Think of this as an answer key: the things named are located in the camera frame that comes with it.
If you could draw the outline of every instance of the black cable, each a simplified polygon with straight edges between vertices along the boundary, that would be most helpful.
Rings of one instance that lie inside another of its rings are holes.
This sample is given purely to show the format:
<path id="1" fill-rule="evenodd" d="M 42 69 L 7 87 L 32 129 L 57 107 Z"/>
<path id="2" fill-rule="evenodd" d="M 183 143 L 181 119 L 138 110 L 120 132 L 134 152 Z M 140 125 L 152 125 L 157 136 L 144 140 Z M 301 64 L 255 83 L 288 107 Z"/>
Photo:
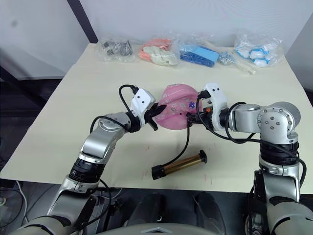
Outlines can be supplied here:
<path id="1" fill-rule="evenodd" d="M 119 97 L 121 98 L 121 100 L 122 100 L 123 104 L 125 105 L 127 111 L 131 114 L 132 112 L 131 112 L 130 108 L 128 107 L 127 103 L 125 102 L 124 97 L 123 97 L 123 94 L 122 94 L 122 89 L 123 89 L 124 87 L 132 88 L 133 86 L 132 86 L 132 85 L 129 85 L 129 84 L 125 84 L 125 85 L 121 86 L 121 87 L 118 89 Z"/>
<path id="2" fill-rule="evenodd" d="M 106 187 L 106 189 L 108 190 L 108 194 L 109 194 L 109 204 L 108 206 L 102 211 L 102 213 L 96 217 L 95 219 L 89 221 L 87 224 L 85 224 L 81 229 L 84 229 L 85 227 L 87 227 L 88 225 L 92 224 L 93 222 L 97 221 L 98 219 L 100 219 L 102 216 L 104 216 L 104 214 L 108 211 L 110 205 L 111 205 L 111 201 L 112 201 L 112 195 L 110 192 L 110 188 L 108 187 L 108 185 L 101 179 L 99 179 L 99 181 Z"/>
<path id="3" fill-rule="evenodd" d="M 180 158 L 183 153 L 186 151 L 187 149 L 187 146 L 189 144 L 189 137 L 190 137 L 190 124 L 187 123 L 187 140 L 186 140 L 186 144 L 185 144 L 185 147 L 182 149 L 182 151 L 177 155 L 177 157 L 173 158 L 172 160 L 170 160 L 169 162 L 165 163 L 162 165 L 162 167 L 165 167 L 173 162 L 175 162 L 178 158 Z"/>
<path id="4" fill-rule="evenodd" d="M 235 103 L 234 105 L 232 105 L 228 111 L 227 111 L 227 115 L 226 115 L 226 122 L 225 122 L 225 131 L 226 131 L 226 134 L 228 136 L 228 138 L 230 138 L 231 141 L 233 141 L 234 143 L 238 143 L 238 144 L 242 144 L 242 143 L 246 143 L 246 141 L 237 141 L 236 139 L 232 138 L 232 136 L 230 135 L 229 133 L 229 129 L 228 129 L 228 126 L 229 126 L 229 117 L 230 117 L 230 114 L 231 114 L 231 111 L 236 108 L 238 105 L 240 104 L 246 104 L 244 102 L 238 102 L 238 103 Z M 252 138 L 252 136 L 254 136 L 255 133 L 252 133 L 251 135 L 248 136 L 247 139 L 250 139 Z"/>
<path id="5" fill-rule="evenodd" d="M 222 138 L 222 139 L 224 139 L 224 140 L 231 141 L 231 139 L 230 139 L 229 137 L 222 136 L 222 135 L 216 133 L 215 131 L 213 131 L 213 130 L 203 121 L 203 119 L 202 119 L 201 116 L 200 116 L 200 112 L 199 112 L 199 100 L 200 100 L 200 98 L 197 98 L 197 101 L 196 101 L 196 111 L 197 111 L 197 115 L 198 115 L 198 118 L 200 119 L 201 123 L 202 123 L 212 134 L 214 134 L 214 135 L 216 135 L 216 136 L 218 136 L 218 137 L 220 137 L 220 138 Z M 282 151 L 283 153 L 288 154 L 291 158 L 298 160 L 298 157 L 296 157 L 296 156 L 295 156 L 293 153 L 291 153 L 290 151 L 288 151 L 288 150 L 286 150 L 286 149 L 284 149 L 284 148 L 282 148 L 282 147 L 280 147 L 280 146 L 278 146 L 278 145 L 276 145 L 276 144 L 274 144 L 274 143 L 268 142 L 268 141 L 257 140 L 257 139 L 248 139 L 248 138 L 246 138 L 246 139 L 234 139 L 234 140 L 236 140 L 236 141 L 241 141 L 241 142 L 245 141 L 245 142 L 256 142 L 256 143 L 267 144 L 267 145 L 270 145 L 270 146 L 272 146 L 272 147 L 274 147 L 274 148 L 276 148 L 276 149 Z"/>
<path id="6" fill-rule="evenodd" d="M 128 131 L 127 127 L 125 125 L 123 125 L 122 123 L 110 118 L 110 117 L 106 117 L 106 116 L 97 116 L 91 123 L 91 126 L 90 126 L 90 133 L 93 132 L 93 127 L 94 127 L 94 124 L 96 123 L 96 121 L 100 118 L 103 118 L 103 119 L 106 119 L 106 120 L 109 120 L 111 122 L 114 122 L 115 124 L 123 127 L 126 131 Z"/>
<path id="7" fill-rule="evenodd" d="M 305 162 L 301 158 L 299 158 L 299 162 L 302 164 L 302 175 L 300 178 L 300 187 L 301 187 L 303 185 L 305 176 L 307 174 L 307 165 L 305 164 Z"/>
<path id="8" fill-rule="evenodd" d="M 10 222 L 8 222 L 6 225 L 1 226 L 0 229 L 2 229 L 4 227 L 8 226 L 9 224 L 12 224 L 16 220 L 16 218 L 19 216 L 19 214 L 21 213 L 22 208 L 23 208 L 24 198 L 23 198 L 22 194 L 19 191 L 15 190 L 15 189 L 0 189 L 0 191 L 14 191 L 14 192 L 17 192 L 20 195 L 21 201 L 22 201 L 21 202 L 21 207 L 20 207 L 19 212 L 17 213 L 17 215 Z"/>
<path id="9" fill-rule="evenodd" d="M 24 220 L 27 216 L 27 213 L 29 213 L 31 211 L 31 209 L 33 209 L 33 207 L 35 206 L 35 204 L 40 200 L 40 198 L 42 198 L 42 196 L 48 192 L 53 186 L 55 185 L 51 185 L 50 187 L 48 187 L 45 191 L 43 191 L 43 193 L 36 199 L 36 201 L 31 205 L 31 207 L 26 211 L 26 215 L 23 217 L 23 220 L 22 220 L 22 224 L 21 226 L 23 226 L 23 223 L 24 223 Z"/>
<path id="10" fill-rule="evenodd" d="M 136 87 L 136 86 L 134 86 L 134 85 L 129 85 L 129 84 L 125 84 L 125 85 L 121 86 L 121 87 L 118 89 L 119 97 L 121 98 L 121 100 L 122 100 L 124 106 L 126 107 L 126 109 L 127 109 L 127 111 L 129 112 L 129 114 L 134 117 L 133 113 L 131 112 L 130 108 L 128 107 L 127 103 L 125 102 L 124 97 L 123 97 L 123 94 L 122 94 L 122 90 L 123 90 L 123 88 L 125 88 L 125 87 L 129 87 L 129 88 L 133 91 L 133 94 L 136 94 L 139 89 L 138 89 L 138 87 Z"/>

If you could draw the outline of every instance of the black end cap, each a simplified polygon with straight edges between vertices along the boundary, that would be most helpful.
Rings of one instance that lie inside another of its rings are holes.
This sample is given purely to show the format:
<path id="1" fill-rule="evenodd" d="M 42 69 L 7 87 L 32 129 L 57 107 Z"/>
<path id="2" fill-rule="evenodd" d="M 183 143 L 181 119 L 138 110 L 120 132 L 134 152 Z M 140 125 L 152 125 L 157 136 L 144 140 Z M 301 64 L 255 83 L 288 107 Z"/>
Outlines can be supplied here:
<path id="1" fill-rule="evenodd" d="M 199 156 L 200 156 L 203 163 L 207 163 L 206 153 L 202 149 L 200 150 Z"/>
<path id="2" fill-rule="evenodd" d="M 162 167 L 162 165 L 156 165 L 152 167 L 151 174 L 152 174 L 153 180 L 157 180 L 159 178 L 166 176 L 164 167 Z"/>

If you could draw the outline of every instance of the cylindrical object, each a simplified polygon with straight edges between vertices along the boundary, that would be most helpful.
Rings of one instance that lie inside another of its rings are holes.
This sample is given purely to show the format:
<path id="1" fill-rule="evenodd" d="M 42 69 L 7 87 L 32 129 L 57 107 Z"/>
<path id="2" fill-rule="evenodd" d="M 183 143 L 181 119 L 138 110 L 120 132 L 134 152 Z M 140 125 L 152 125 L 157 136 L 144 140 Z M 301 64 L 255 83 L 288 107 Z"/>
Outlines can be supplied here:
<path id="1" fill-rule="evenodd" d="M 165 166 L 164 167 L 165 174 L 168 175 L 168 174 L 171 174 L 175 171 L 188 168 L 190 166 L 199 164 L 201 162 L 206 163 L 207 162 L 206 154 L 203 150 L 201 150 L 201 151 L 197 155 L 194 155 L 192 157 L 189 157 L 189 158 L 186 158 L 186 159 L 183 159 L 183 160 L 180 160 L 180 161 L 177 161 L 177 162 L 174 162 L 172 164 Z"/>
<path id="2" fill-rule="evenodd" d="M 293 158 L 290 157 L 289 154 L 284 153 L 271 145 L 261 143 L 260 144 L 261 158 L 264 161 L 275 165 L 293 165 L 298 162 L 299 157 L 296 155 L 299 148 L 298 142 L 290 144 L 279 144 L 278 146 L 294 154 L 294 157 Z"/>
<path id="3" fill-rule="evenodd" d="M 104 167 L 104 164 L 90 163 L 78 158 L 70 170 L 69 177 L 82 183 L 95 183 L 100 179 Z"/>
<path id="4" fill-rule="evenodd" d="M 202 162 L 207 163 L 207 156 L 203 150 L 200 150 L 199 154 L 192 157 L 174 162 L 166 166 L 157 165 L 152 167 L 152 178 L 156 180 L 175 171 L 182 170 Z"/>

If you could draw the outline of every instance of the white wall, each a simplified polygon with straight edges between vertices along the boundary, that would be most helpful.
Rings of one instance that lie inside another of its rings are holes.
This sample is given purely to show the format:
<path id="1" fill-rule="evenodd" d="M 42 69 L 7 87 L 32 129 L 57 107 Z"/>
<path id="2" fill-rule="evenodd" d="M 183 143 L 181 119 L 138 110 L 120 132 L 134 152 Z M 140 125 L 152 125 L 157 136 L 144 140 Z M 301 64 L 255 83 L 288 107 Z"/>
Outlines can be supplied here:
<path id="1" fill-rule="evenodd" d="M 98 38 L 137 39 L 163 31 L 214 34 L 232 46 L 239 28 L 283 39 L 289 49 L 313 12 L 312 0 L 81 0 Z"/>
<path id="2" fill-rule="evenodd" d="M 313 12 L 312 0 L 80 1 L 98 38 L 105 32 L 142 40 L 163 31 L 196 32 L 231 46 L 234 33 L 247 28 L 283 39 L 287 49 Z M 0 62 L 14 76 L 63 76 L 87 44 L 66 0 L 0 0 Z M 313 86 L 309 79 L 302 84 Z"/>
<path id="3" fill-rule="evenodd" d="M 294 41 L 286 58 L 301 85 L 313 91 L 313 14 Z"/>
<path id="4" fill-rule="evenodd" d="M 66 0 L 0 0 L 0 35 L 17 78 L 64 76 L 89 43 Z"/>

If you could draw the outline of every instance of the orange plastic item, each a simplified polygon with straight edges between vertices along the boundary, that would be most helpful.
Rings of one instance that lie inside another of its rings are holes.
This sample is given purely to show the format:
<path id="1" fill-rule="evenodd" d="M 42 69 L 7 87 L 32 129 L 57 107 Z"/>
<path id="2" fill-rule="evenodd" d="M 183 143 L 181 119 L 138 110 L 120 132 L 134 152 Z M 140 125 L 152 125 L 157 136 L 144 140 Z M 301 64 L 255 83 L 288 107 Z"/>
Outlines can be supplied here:
<path id="1" fill-rule="evenodd" d="M 140 51 L 139 51 L 138 55 L 139 55 L 140 58 L 152 62 L 151 55 L 146 53 L 146 52 L 144 52 L 142 49 L 144 47 L 156 46 L 156 47 L 159 47 L 160 49 L 163 49 L 163 50 L 170 50 L 171 43 L 172 43 L 172 40 L 169 40 L 169 39 L 152 39 L 152 40 L 146 42 L 140 48 Z"/>

